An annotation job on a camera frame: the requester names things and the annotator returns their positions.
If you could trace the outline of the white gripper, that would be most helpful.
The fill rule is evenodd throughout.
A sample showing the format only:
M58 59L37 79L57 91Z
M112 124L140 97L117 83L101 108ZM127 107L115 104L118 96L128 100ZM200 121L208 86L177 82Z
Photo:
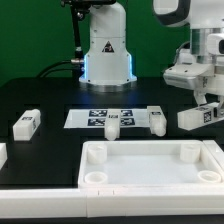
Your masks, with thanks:
M189 49L177 54L175 65L166 69L163 77L168 85L193 90L198 106L207 103L205 93L224 95L224 66L198 63ZM224 96L219 96L217 114L224 116Z

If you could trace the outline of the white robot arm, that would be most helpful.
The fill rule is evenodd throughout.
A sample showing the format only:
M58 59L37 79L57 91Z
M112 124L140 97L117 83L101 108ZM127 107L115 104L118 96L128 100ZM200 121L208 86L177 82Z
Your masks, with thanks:
M224 117L224 0L152 0L153 13L167 27L190 27L188 48L176 51L167 84L194 92L196 103L214 94L216 115ZM80 81L105 89L132 82L131 56L125 46L125 11L115 3L91 7L90 50Z

